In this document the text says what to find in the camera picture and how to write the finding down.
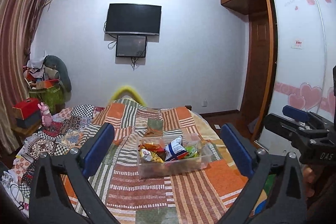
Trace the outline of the right human hand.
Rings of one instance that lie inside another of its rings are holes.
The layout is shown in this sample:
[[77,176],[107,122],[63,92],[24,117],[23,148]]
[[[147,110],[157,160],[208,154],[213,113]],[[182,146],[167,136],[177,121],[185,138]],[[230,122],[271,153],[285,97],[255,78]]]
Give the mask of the right human hand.
[[306,202],[319,192],[319,178],[323,172],[323,166],[320,165],[305,165],[302,170],[303,184],[305,186]]

